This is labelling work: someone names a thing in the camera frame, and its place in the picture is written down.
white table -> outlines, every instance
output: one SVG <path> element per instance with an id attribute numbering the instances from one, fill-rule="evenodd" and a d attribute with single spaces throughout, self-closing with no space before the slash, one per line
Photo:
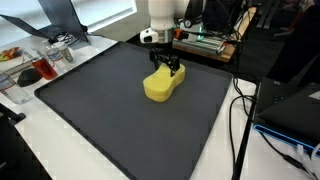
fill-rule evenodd
<path id="1" fill-rule="evenodd" d="M 116 43 L 116 41 L 101 37 L 89 36 L 89 38 L 91 45 L 75 51 L 71 50 L 76 65 L 85 62 Z M 32 46 L 39 48 L 42 40 L 42 38 L 27 37 L 6 47 Z M 6 66 L 8 68 L 9 66 L 19 64 L 18 62 L 21 62 L 21 59 L 8 61 L 6 62 Z M 27 118 L 15 127 L 49 175 L 56 180 L 127 179 L 120 170 L 75 129 L 34 96 L 34 90 L 47 82 L 47 80 L 41 79 L 39 82 L 25 87 L 24 89 L 32 96 L 32 99 L 23 105 L 13 104 L 2 94 L 0 95 L 0 101 L 16 113 L 23 112 L 26 114 Z M 252 95 L 256 89 L 254 84 L 242 80 L 239 81 L 239 87 L 244 94 L 248 95 Z M 233 85 L 230 85 L 191 179 L 231 179 L 232 154 L 228 131 L 228 111 L 232 99 L 237 96 L 238 94 Z M 235 149 L 238 152 L 247 120 L 241 101 L 236 101 L 234 104 L 232 117 Z"/>

gray rubber mat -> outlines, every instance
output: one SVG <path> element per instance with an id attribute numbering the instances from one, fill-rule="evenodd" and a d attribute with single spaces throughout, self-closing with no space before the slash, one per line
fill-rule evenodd
<path id="1" fill-rule="evenodd" d="M 186 78 L 157 103 L 142 81 L 154 73 L 149 51 L 118 43 L 36 90 L 36 96 L 130 179 L 189 179 L 232 75 L 181 61 Z"/>

yellow sponge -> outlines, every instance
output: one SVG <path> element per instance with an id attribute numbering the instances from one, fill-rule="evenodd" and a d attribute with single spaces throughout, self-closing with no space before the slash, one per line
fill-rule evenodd
<path id="1" fill-rule="evenodd" d="M 170 68 L 161 64 L 155 73 L 143 80 L 144 92 L 147 97 L 157 102 L 166 101 L 173 89 L 184 80 L 185 70 L 185 67 L 180 64 L 179 70 L 171 77 Z"/>

